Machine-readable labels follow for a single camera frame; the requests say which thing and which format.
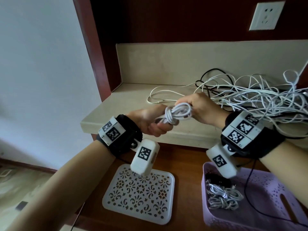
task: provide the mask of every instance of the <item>perforated basket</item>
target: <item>perforated basket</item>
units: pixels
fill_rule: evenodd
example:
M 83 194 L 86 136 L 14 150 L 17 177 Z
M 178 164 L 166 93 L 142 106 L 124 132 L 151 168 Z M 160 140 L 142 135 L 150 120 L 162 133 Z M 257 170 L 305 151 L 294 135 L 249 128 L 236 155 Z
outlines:
M 231 179 L 236 185 L 236 189 L 244 195 L 244 185 L 251 169 L 242 168 L 238 175 Z M 246 198 L 239 202 L 239 208 L 235 211 L 216 209 L 208 207 L 206 193 L 206 173 L 212 172 L 219 174 L 218 170 L 211 162 L 203 165 L 202 178 L 202 203 L 204 222 L 211 227 L 223 228 L 226 230 L 308 230 L 307 228 L 296 225 L 292 222 L 274 219 L 264 216 L 255 211 L 247 202 Z M 269 172 L 254 170 L 249 180 L 247 190 L 249 201 L 259 211 L 285 219 L 290 219 L 286 208 L 281 201 L 281 194 L 285 196 L 298 222 L 308 225 L 308 219 L 301 206 L 293 194 Z

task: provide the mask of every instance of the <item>white tray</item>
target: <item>white tray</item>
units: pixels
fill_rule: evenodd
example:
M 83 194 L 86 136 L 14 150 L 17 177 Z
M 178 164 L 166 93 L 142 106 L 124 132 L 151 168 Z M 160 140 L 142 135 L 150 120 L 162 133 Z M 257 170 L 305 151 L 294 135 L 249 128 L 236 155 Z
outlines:
M 103 197 L 103 207 L 165 225 L 171 219 L 174 182 L 169 172 L 152 169 L 150 175 L 144 177 L 131 171 L 129 164 L 123 164 Z

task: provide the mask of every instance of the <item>hand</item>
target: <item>hand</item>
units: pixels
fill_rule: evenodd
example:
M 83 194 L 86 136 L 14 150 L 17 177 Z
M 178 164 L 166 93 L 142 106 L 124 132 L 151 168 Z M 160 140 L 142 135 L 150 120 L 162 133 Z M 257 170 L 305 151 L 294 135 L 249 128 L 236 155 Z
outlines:
M 183 102 L 192 106 L 192 116 L 197 121 L 221 129 L 225 127 L 225 120 L 230 113 L 220 108 L 203 92 L 184 96 L 175 105 Z
M 164 135 L 167 131 L 172 130 L 173 125 L 164 123 L 154 123 L 155 119 L 165 113 L 166 105 L 153 105 L 148 109 L 139 109 L 130 112 L 128 116 L 133 120 L 141 131 L 147 135 L 154 135 L 159 137 Z

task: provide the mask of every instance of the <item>electrical outlet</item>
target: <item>electrical outlet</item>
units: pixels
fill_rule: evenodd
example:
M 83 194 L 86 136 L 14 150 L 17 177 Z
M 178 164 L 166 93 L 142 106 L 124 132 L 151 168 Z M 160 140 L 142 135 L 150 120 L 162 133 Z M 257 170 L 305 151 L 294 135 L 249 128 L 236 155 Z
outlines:
M 275 29 L 285 1 L 258 3 L 249 31 Z

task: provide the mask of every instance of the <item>beige countertop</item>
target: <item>beige countertop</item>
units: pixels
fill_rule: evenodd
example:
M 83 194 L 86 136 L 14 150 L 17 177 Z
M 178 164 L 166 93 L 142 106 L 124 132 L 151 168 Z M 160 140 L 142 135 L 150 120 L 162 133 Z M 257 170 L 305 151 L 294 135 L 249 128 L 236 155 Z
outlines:
M 123 83 L 116 89 L 104 102 L 86 116 L 80 123 L 83 132 L 89 134 L 97 134 L 111 116 L 119 114 L 127 114 L 132 110 L 147 108 L 153 104 L 147 103 L 146 99 L 152 89 L 159 85 L 153 84 L 136 84 Z M 189 86 L 181 88 L 179 86 L 167 85 L 159 90 L 173 90 L 183 95 L 189 95 L 194 92 L 196 87 Z M 172 93 L 161 93 L 154 96 L 155 98 L 179 99 L 180 95 Z M 165 102 L 163 104 L 173 105 L 174 102 Z M 292 133 L 306 134 L 307 126 L 304 124 L 287 124 L 283 129 L 290 130 Z M 220 139 L 221 129 L 210 125 L 197 122 L 194 119 L 181 121 L 172 131 L 159 138 L 144 135 L 144 138 L 153 139 L 160 143 L 170 143 L 177 145 L 185 145 L 191 147 L 211 148 Z M 308 148 L 308 140 L 291 140 L 302 148 Z

